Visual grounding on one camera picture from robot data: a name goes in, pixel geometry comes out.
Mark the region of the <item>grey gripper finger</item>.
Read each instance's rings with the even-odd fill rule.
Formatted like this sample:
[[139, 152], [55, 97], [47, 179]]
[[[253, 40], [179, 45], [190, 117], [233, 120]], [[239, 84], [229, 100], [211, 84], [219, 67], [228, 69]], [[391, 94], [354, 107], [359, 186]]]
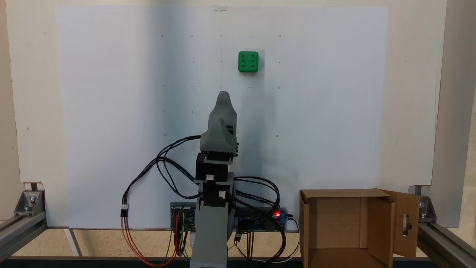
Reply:
[[207, 131], [201, 134], [200, 150], [235, 154], [237, 137], [228, 131], [223, 119], [214, 118]]
[[215, 106], [208, 117], [208, 127], [217, 118], [224, 120], [228, 132], [237, 135], [237, 113], [233, 108], [229, 93], [225, 90], [221, 90], [217, 96]]

